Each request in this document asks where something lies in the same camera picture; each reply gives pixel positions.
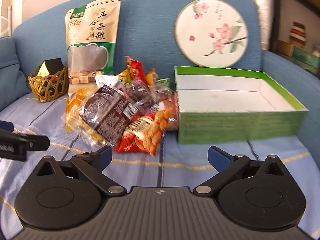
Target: metal screw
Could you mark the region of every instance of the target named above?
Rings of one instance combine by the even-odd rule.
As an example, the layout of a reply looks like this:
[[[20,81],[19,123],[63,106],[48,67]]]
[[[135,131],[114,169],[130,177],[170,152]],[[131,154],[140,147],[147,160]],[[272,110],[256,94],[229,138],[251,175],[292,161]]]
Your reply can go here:
[[[112,194],[120,194],[124,191],[124,188],[121,186],[111,186],[110,188],[108,188],[108,191]]]
[[[211,191],[211,188],[209,186],[199,186],[196,188],[196,192],[200,194],[207,194]]]

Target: orange snack bag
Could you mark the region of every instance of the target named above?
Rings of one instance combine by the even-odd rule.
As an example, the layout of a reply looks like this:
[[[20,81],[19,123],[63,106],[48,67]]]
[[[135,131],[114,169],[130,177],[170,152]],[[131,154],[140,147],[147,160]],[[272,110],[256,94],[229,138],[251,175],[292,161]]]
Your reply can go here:
[[[114,152],[145,152],[155,157],[171,111],[172,109],[168,108],[155,114],[135,116]]]

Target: wicker basket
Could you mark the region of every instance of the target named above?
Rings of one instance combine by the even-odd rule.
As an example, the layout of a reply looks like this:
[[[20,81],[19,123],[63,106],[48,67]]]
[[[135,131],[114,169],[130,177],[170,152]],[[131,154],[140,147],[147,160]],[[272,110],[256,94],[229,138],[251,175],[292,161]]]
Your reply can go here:
[[[32,92],[39,102],[49,102],[54,100],[68,91],[68,69],[58,71],[55,75],[45,77],[29,77],[29,85]]]

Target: green box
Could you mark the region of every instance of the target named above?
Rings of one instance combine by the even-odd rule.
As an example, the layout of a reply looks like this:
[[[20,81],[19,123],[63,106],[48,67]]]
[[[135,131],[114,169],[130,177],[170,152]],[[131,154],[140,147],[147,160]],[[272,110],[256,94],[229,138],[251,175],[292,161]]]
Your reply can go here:
[[[320,58],[298,47],[293,48],[293,62],[313,74],[318,73]]]
[[[263,72],[176,67],[179,143],[291,136],[308,110]]]

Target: red package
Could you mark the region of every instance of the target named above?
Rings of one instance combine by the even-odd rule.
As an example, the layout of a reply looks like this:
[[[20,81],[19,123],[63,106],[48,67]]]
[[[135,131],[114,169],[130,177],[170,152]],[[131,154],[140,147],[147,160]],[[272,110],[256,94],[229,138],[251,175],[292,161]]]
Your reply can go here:
[[[167,128],[172,109],[155,114],[135,116],[125,129],[118,146],[117,153],[145,152],[155,157],[164,130]]]
[[[140,61],[127,56],[127,68],[129,69],[131,79],[139,77],[146,85],[148,85],[144,78],[143,65]]]

